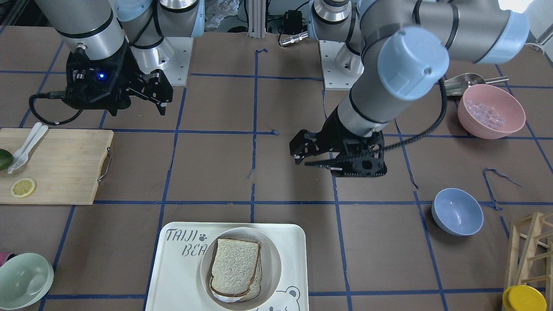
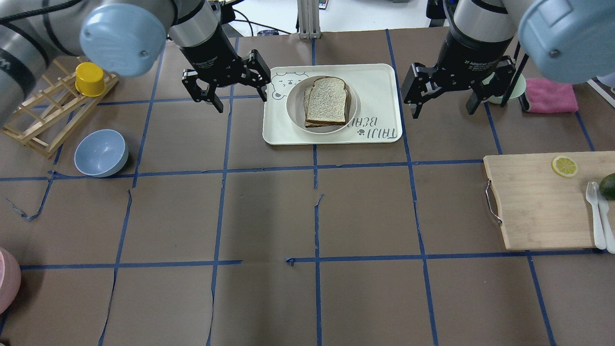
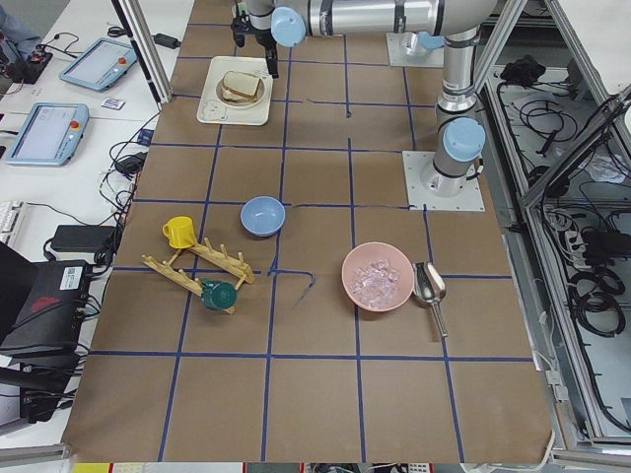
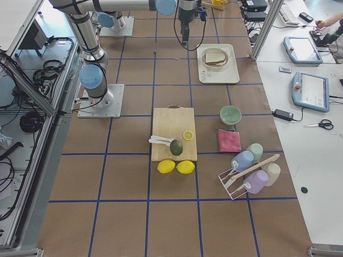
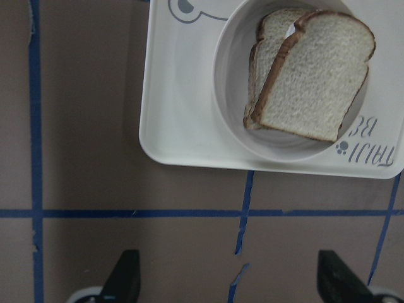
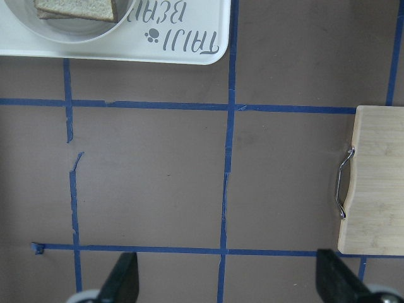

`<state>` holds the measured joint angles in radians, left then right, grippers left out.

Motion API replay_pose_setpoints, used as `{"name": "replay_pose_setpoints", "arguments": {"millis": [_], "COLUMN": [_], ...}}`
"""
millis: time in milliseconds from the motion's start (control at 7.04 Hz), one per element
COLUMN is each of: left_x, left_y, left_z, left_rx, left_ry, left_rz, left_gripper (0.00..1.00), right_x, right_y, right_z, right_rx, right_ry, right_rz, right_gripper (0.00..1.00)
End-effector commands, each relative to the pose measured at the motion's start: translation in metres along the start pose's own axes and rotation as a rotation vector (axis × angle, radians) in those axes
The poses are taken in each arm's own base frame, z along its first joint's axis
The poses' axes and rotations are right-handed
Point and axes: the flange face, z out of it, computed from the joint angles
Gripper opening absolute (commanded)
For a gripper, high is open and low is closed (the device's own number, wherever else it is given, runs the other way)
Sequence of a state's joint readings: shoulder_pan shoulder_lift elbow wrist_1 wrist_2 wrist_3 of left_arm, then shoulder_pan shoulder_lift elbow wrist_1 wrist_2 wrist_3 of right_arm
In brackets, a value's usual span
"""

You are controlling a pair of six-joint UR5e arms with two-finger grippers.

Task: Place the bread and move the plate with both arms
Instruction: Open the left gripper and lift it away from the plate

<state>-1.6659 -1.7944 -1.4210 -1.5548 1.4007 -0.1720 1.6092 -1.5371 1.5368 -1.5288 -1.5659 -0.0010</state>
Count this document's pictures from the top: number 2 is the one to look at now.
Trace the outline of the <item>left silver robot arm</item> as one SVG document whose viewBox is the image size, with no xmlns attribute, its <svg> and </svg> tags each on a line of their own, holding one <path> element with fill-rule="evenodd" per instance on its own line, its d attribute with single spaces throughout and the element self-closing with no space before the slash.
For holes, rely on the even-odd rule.
<svg viewBox="0 0 615 346">
<path fill-rule="evenodd" d="M 240 57 L 206 0 L 3 0 L 1 2 L 1 124 L 34 90 L 59 56 L 86 56 L 106 72 L 148 72 L 167 38 L 191 68 L 183 86 L 193 101 L 223 112 L 217 89 L 255 88 L 263 101 L 271 72 L 255 49 Z"/>
</svg>

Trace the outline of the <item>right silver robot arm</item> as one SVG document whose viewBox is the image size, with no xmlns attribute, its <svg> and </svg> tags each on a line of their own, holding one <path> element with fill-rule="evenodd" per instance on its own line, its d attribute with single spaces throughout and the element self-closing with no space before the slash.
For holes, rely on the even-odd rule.
<svg viewBox="0 0 615 346">
<path fill-rule="evenodd" d="M 434 66 L 411 64 L 402 83 L 413 118 L 446 92 L 472 90 L 468 114 L 510 98 L 527 60 L 542 76 L 576 85 L 614 72 L 612 0 L 430 0 L 426 15 L 449 28 Z"/>
</svg>

